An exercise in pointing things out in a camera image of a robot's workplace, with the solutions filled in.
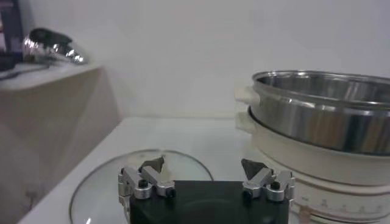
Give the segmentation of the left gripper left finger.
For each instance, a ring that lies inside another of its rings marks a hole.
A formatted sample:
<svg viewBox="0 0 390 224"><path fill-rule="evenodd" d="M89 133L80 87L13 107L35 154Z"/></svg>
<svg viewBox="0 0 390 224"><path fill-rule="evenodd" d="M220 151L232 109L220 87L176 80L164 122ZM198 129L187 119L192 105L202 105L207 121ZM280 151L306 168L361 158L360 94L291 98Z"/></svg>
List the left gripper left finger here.
<svg viewBox="0 0 390 224"><path fill-rule="evenodd" d="M156 194L162 198L174 198L176 185L161 172L163 156L144 161L138 169L125 166L118 171L118 197L124 212L130 213L130 200L148 200Z"/></svg>

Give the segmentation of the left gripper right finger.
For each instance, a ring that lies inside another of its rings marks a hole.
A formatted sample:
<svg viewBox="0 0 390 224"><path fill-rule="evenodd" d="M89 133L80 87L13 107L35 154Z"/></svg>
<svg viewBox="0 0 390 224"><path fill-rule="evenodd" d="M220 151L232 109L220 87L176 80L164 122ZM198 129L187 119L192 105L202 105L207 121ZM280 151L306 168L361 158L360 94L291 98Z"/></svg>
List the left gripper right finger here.
<svg viewBox="0 0 390 224"><path fill-rule="evenodd" d="M295 177L290 170L279 173L264 163L243 158L241 165L247 180L243 182L243 197L247 201L265 196L273 202L292 202L295 195Z"/></svg>

